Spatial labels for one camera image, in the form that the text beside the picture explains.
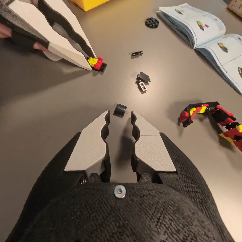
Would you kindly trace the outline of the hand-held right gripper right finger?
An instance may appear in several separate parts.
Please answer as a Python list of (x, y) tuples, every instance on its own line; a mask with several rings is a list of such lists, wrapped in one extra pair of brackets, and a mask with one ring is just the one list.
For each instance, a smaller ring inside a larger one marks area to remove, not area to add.
[(176, 172), (160, 132), (137, 112), (131, 112), (135, 139), (131, 167), (137, 173)]

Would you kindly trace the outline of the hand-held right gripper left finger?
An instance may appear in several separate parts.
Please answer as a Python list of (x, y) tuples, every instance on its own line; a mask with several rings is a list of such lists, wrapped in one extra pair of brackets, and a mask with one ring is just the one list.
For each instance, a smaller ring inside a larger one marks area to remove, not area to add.
[(107, 144), (104, 136), (110, 111), (106, 110), (82, 131), (65, 166), (65, 172), (102, 173)]

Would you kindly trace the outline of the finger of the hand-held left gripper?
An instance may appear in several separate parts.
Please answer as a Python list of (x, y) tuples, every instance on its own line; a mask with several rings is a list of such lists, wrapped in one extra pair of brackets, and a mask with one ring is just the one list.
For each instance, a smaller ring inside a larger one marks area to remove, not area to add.
[(97, 58), (76, 16), (62, 0), (38, 0), (38, 9), (57, 33), (65, 37), (85, 58)]
[(87, 58), (53, 29), (44, 14), (38, 9), (38, 3), (32, 4), (31, 1), (8, 1), (8, 3), (12, 11), (48, 40), (50, 52), (47, 52), (47, 57), (49, 59), (53, 61), (65, 59), (81, 68), (92, 70)]

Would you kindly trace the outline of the yellow plastic parts bin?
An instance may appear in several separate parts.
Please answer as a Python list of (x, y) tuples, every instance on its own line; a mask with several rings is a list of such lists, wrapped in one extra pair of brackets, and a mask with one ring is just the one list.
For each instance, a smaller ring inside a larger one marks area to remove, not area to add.
[(69, 1), (76, 4), (84, 11), (92, 10), (106, 2), (109, 2), (109, 0), (69, 0)]

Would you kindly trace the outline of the small black red lego assembly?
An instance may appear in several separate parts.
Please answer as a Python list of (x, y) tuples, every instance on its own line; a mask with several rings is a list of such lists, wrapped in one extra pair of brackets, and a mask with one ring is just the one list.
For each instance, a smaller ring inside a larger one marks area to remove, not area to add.
[(98, 57), (97, 59), (92, 57), (89, 57), (89, 58), (87, 57), (87, 61), (94, 71), (104, 72), (107, 67), (107, 64), (103, 62), (103, 58), (101, 57)]

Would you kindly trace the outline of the red yellow black lego model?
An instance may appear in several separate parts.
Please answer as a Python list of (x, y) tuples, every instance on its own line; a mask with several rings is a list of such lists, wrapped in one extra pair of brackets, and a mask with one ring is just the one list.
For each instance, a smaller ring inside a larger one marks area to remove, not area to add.
[(219, 135), (242, 152), (242, 125), (232, 113), (222, 108), (217, 101), (189, 104), (180, 113), (179, 122), (185, 128), (193, 123), (195, 114), (210, 114), (216, 123), (226, 129)]

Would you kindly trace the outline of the black round lego plate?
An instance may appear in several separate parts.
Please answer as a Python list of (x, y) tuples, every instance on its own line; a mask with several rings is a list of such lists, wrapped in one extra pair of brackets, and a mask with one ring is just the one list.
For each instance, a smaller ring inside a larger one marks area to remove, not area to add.
[(148, 17), (145, 20), (145, 26), (147, 26), (148, 28), (151, 28), (151, 29), (156, 29), (159, 26), (159, 20), (154, 17)]

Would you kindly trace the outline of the lego instruction booklet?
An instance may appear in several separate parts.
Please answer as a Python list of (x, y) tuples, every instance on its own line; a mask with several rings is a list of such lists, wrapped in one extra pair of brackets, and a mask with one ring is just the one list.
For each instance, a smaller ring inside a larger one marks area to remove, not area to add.
[(242, 36), (225, 34), (225, 25), (218, 17), (187, 3), (159, 7), (157, 15), (242, 93)]

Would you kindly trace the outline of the orange lego box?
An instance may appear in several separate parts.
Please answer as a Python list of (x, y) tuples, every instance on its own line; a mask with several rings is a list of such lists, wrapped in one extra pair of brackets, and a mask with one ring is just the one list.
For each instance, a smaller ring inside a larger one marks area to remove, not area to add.
[(242, 18), (242, 0), (231, 0), (227, 9)]

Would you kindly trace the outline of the person's left hand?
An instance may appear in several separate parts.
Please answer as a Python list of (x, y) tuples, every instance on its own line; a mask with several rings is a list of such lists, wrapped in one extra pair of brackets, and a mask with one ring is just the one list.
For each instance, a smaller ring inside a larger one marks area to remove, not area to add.
[(50, 52), (47, 48), (42, 46), (39, 42), (34, 41), (33, 39), (17, 34), (17, 33), (12, 33), (12, 30), (3, 24), (0, 24), (0, 38), (12, 38), (14, 43), (20, 45), (21, 47), (24, 47), (30, 51), (33, 51), (34, 49), (36, 50), (41, 50), (41, 51), (46, 51)]

